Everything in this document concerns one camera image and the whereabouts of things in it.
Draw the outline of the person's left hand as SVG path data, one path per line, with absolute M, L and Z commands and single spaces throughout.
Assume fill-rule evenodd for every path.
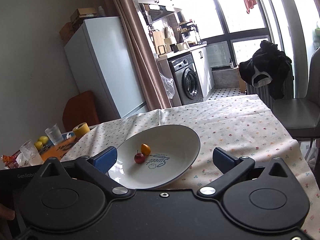
M 14 220 L 15 211 L 0 204 L 0 218 L 5 220 Z

